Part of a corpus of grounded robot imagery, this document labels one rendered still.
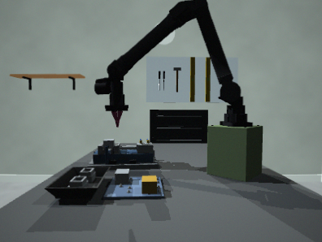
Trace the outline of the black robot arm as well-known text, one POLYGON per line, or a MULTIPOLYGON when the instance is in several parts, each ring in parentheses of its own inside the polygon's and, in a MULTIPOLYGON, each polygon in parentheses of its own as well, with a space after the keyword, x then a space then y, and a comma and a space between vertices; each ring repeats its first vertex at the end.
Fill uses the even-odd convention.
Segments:
POLYGON ((247 122, 243 97, 241 97, 241 88, 232 81, 233 75, 228 67, 220 39, 215 30, 207 0, 178 2, 156 27, 147 33, 127 53, 114 60, 107 67, 109 79, 97 79, 94 85, 95 93, 97 95, 110 93, 118 95, 118 93, 122 93, 123 82, 121 80, 124 80, 124 76, 128 71, 171 32, 183 26, 185 22, 195 18, 198 21, 219 84, 222 84, 220 97, 218 98, 230 104, 227 106, 227 114, 224 114, 224 121, 220 121, 220 125, 228 127, 253 127, 253 123, 247 122))

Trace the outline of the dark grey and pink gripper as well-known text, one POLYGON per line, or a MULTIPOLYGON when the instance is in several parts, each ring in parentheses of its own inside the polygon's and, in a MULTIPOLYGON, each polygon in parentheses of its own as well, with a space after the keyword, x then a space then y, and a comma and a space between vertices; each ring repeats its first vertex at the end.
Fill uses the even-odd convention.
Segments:
POLYGON ((119 127, 120 118, 123 111, 128 111, 128 105, 124 105, 124 95, 123 93, 111 93, 111 105, 105 106, 106 111, 111 111, 114 119, 116 127, 119 127))

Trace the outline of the yellow block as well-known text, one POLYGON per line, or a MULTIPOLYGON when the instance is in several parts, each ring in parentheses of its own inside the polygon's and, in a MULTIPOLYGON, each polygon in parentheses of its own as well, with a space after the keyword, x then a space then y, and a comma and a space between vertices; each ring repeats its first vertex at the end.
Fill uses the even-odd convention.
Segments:
POLYGON ((141 194, 157 193, 156 175, 142 176, 141 194))

